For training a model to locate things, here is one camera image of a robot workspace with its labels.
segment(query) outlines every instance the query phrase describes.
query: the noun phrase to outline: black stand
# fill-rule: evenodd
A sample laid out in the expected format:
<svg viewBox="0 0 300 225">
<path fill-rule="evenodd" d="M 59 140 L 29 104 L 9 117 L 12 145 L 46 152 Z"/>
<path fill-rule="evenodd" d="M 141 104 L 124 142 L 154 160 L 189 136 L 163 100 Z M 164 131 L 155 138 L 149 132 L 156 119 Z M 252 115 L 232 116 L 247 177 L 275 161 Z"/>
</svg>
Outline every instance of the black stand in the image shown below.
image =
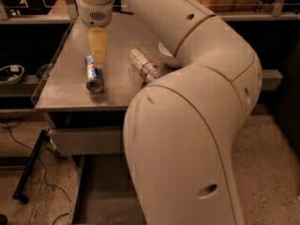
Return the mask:
<svg viewBox="0 0 300 225">
<path fill-rule="evenodd" d="M 41 130 L 37 139 L 37 143 L 35 145 L 34 150 L 32 151 L 32 154 L 29 158 L 29 161 L 27 162 L 27 165 L 22 173 L 22 177 L 20 179 L 20 182 L 16 188 L 15 194 L 13 195 L 13 199 L 15 200 L 20 200 L 22 203 L 28 203 L 29 199 L 26 195 L 23 194 L 23 190 L 25 188 L 27 179 L 30 175 L 30 172 L 32 171 L 32 168 L 35 164 L 35 161 L 38 157 L 38 152 L 39 149 L 41 147 L 41 145 L 43 144 L 43 141 L 46 137 L 47 131 L 46 130 Z"/>
</svg>

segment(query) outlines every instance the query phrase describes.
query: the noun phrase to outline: white bowl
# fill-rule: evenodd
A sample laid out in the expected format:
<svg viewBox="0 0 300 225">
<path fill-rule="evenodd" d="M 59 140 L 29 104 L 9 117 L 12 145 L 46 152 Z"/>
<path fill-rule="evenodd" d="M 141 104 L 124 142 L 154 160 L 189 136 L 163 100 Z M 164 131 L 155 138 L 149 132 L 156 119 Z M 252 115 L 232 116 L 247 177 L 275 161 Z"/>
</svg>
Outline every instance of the white bowl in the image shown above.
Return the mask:
<svg viewBox="0 0 300 225">
<path fill-rule="evenodd" d="M 25 71 L 24 67 L 22 67 L 21 65 L 8 65 L 5 67 L 1 67 L 0 72 L 7 68 L 9 68 L 10 71 L 18 72 L 19 75 L 15 76 L 13 78 L 10 77 L 10 79 L 8 79 L 6 81 L 0 81 L 0 84 L 16 84 L 16 83 L 18 83 L 23 77 L 23 74 Z"/>
<path fill-rule="evenodd" d="M 158 44 L 159 54 L 162 61 L 171 68 L 180 68 L 181 65 L 178 63 L 176 58 L 174 58 L 170 52 L 162 45 L 161 42 Z"/>
</svg>

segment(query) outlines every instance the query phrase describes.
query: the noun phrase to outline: speckled floor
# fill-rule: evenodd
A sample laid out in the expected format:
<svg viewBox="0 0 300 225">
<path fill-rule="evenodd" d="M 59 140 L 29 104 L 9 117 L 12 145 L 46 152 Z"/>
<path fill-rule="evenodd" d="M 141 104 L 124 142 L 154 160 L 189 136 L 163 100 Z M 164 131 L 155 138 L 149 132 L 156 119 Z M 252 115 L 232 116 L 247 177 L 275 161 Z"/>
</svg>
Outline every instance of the speckled floor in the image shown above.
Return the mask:
<svg viewBox="0 0 300 225">
<path fill-rule="evenodd" d="M 11 121 L 15 139 L 30 147 L 48 125 L 36 112 L 25 114 L 0 112 Z M 14 142 L 5 124 L 0 123 L 0 157 L 29 156 L 28 148 Z M 233 166 L 247 225 L 300 224 L 300 159 L 274 117 L 262 107 L 254 113 L 237 134 L 232 150 Z M 67 159 L 57 159 L 43 145 L 40 159 L 47 167 L 47 183 L 62 188 L 72 200 L 76 171 Z M 28 179 L 24 194 L 28 204 L 13 200 L 23 167 L 0 168 L 0 214 L 6 214 L 10 225 L 47 225 L 70 210 L 67 196 L 44 182 L 45 170 L 39 161 Z M 68 216 L 55 224 L 67 224 Z"/>
</svg>

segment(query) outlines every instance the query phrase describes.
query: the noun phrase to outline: can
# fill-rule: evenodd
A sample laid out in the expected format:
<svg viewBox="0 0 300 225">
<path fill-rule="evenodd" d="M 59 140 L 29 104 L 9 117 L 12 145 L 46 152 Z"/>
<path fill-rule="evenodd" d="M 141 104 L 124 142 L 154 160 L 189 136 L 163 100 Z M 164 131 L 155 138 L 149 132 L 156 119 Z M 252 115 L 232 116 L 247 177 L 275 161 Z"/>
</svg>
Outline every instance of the can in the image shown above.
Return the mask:
<svg viewBox="0 0 300 225">
<path fill-rule="evenodd" d="M 102 69 L 94 66 L 93 56 L 88 55 L 84 59 L 87 73 L 86 87 L 91 92 L 99 92 L 104 88 Z"/>
</svg>

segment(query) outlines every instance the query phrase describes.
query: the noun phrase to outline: bowl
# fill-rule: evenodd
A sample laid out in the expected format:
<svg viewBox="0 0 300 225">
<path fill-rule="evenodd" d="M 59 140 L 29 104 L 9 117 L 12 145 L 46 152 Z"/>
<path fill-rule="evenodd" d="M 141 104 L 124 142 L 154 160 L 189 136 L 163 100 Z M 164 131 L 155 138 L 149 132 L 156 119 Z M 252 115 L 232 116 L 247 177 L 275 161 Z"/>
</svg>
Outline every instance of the bowl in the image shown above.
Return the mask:
<svg viewBox="0 0 300 225">
<path fill-rule="evenodd" d="M 0 68 L 0 84 L 16 84 L 24 74 L 24 67 L 21 65 L 8 65 Z"/>
<path fill-rule="evenodd" d="M 176 58 L 174 58 L 170 52 L 162 45 L 161 42 L 158 44 L 159 54 L 162 61 L 171 68 L 180 68 L 181 65 L 178 63 Z"/>
</svg>

